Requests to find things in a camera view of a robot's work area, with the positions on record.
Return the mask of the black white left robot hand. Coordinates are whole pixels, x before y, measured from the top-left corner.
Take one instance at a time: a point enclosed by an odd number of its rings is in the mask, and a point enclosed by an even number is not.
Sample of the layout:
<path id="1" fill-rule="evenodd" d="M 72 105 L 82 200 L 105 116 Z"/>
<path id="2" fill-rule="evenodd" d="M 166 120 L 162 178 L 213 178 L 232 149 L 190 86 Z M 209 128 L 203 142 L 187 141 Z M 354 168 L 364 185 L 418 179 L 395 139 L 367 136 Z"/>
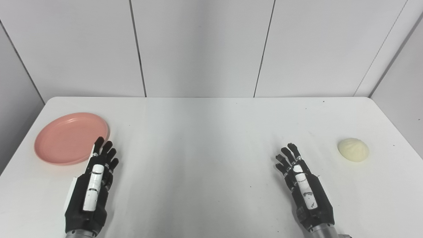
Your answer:
<path id="1" fill-rule="evenodd" d="M 119 163 L 111 141 L 98 137 L 86 170 L 73 178 L 65 203 L 65 236 L 95 238 L 107 220 L 106 204 Z"/>

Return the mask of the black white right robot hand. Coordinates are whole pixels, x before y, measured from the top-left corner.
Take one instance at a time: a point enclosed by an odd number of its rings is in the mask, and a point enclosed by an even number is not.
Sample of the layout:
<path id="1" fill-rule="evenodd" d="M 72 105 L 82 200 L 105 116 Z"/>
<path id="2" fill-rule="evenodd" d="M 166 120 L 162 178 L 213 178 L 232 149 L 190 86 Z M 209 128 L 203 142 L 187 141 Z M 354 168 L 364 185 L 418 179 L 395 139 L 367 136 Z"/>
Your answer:
<path id="1" fill-rule="evenodd" d="M 309 169 L 294 143 L 281 148 L 276 155 L 275 167 L 284 177 L 296 205 L 296 215 L 301 225 L 312 232 L 320 225 L 333 226 L 333 207 L 319 178 Z"/>

